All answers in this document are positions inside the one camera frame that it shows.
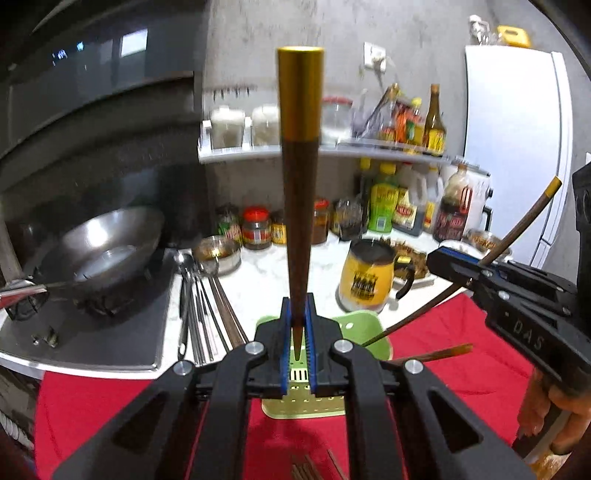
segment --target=white refrigerator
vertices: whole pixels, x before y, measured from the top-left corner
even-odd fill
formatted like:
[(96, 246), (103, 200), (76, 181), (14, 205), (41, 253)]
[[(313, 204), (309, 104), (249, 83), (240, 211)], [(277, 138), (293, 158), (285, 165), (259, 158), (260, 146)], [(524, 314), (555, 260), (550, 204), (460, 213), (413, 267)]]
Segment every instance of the white refrigerator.
[(491, 232), (503, 237), (554, 175), (554, 200), (513, 244), (516, 261), (542, 268), (570, 188), (573, 112), (562, 54), (466, 47), (468, 110), (464, 157), (491, 174)]

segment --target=wok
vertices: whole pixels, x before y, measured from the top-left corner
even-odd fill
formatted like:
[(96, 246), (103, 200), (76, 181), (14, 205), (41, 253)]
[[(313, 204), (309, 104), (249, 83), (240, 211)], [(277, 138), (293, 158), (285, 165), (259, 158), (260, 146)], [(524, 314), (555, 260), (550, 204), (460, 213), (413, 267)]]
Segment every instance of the wok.
[(66, 233), (41, 260), (34, 283), (0, 290), (0, 308), (25, 297), (60, 289), (88, 295), (131, 278), (156, 250), (164, 215), (130, 207), (95, 217)]

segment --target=gray concrete wall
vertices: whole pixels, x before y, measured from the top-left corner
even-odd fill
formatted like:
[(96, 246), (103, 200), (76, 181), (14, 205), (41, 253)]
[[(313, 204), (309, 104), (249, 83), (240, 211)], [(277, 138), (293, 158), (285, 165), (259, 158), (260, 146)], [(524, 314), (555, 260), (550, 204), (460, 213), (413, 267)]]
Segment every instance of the gray concrete wall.
[[(539, 50), (564, 54), (571, 84), (574, 113), (573, 170), (591, 151), (591, 82), (574, 54), (549, 20), (527, 0), (212, 0), (205, 88), (247, 83), (257, 86), (249, 97), (213, 101), (204, 98), (206, 112), (227, 104), (250, 113), (277, 100), (275, 49), (289, 44), (326, 49), (324, 92), (358, 98), (369, 90), (368, 103), (382, 93), (378, 79), (363, 70), (363, 42), (383, 46), (396, 67), (382, 79), (398, 81), (407, 96), (428, 104), (429, 85), (441, 84), (441, 110), (447, 127), (447, 150), (462, 154), (466, 133), (466, 65), (469, 43), (467, 19), (478, 14), (492, 24), (523, 27)], [(506, 74), (490, 72), (490, 75)], [(321, 159), (318, 194), (329, 198), (352, 191), (356, 164), (351, 160)], [(218, 201), (239, 205), (282, 203), (278, 161), (253, 160), (211, 166), (218, 178)], [(578, 233), (574, 229), (573, 196), (565, 211), (547, 268), (567, 278), (576, 276)]]

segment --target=red cloth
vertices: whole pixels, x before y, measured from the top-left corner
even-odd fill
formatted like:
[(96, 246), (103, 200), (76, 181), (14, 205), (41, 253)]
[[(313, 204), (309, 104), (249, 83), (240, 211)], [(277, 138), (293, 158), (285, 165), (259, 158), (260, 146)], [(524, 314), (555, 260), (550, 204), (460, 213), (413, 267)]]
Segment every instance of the red cloth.
[[(472, 353), (428, 367), (497, 434), (511, 443), (531, 372), (529, 363), (484, 325), (485, 314), (465, 295), (439, 305), (390, 336), (394, 356), (409, 356), (472, 342)], [(129, 403), (148, 381), (102, 380), (46, 373), (35, 418), (35, 461), (48, 480), (61, 461)], [(338, 474), (330, 448), (348, 469), (345, 418), (272, 420), (254, 401), (245, 450), (245, 480), (290, 479), (292, 454), (308, 453), (323, 478)]]

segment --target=green plastic basket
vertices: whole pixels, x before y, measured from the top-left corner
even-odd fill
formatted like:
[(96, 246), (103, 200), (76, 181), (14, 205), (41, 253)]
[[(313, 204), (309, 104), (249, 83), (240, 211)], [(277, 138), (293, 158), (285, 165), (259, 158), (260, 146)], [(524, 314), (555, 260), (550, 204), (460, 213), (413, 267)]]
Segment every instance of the green plastic basket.
[[(275, 317), (263, 317), (257, 325), (270, 320), (275, 320)], [(367, 310), (348, 313), (333, 320), (339, 323), (343, 337), (355, 343), (363, 343), (384, 331), (378, 316)], [(387, 338), (373, 343), (368, 349), (379, 360), (392, 359), (392, 346)], [(281, 400), (263, 400), (262, 410), (272, 419), (313, 419), (344, 415), (345, 403), (343, 397), (316, 398), (310, 392), (306, 347), (302, 347), (300, 359), (296, 361), (292, 342), (287, 395)]]

